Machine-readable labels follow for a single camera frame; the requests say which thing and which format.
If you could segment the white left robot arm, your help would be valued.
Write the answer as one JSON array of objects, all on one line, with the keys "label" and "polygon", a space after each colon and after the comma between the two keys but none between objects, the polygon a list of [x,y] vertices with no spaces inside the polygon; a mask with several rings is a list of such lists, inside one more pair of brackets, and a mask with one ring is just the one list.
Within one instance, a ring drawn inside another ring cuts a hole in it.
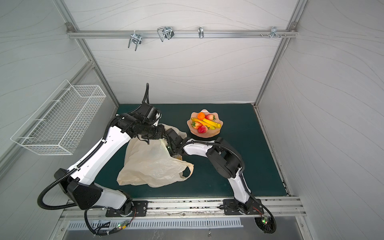
[{"label": "white left robot arm", "polygon": [[[141,104],[133,111],[113,117],[99,142],[68,170],[57,171],[56,180],[38,196],[37,204],[45,210],[60,210],[79,207],[82,210],[106,207],[126,212],[130,210],[130,198],[121,191],[95,184],[95,178],[115,153],[130,140],[137,138],[149,143],[163,136],[163,127],[158,126],[162,114],[150,105],[146,89]],[[56,185],[73,201],[71,204],[50,206],[44,196]]]}]

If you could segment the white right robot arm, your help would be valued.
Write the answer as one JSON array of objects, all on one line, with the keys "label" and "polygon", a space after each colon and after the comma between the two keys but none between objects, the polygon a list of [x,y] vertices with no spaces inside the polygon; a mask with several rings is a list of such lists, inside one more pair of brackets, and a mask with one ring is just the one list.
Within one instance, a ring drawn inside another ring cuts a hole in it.
[{"label": "white right robot arm", "polygon": [[241,155],[227,141],[223,138],[215,141],[182,138],[173,129],[166,130],[163,138],[171,155],[205,157],[214,169],[229,181],[234,198],[223,200],[223,204],[220,205],[225,215],[258,215],[255,222],[261,231],[265,234],[276,232],[275,217],[262,201],[252,194],[243,174],[245,163]]}]

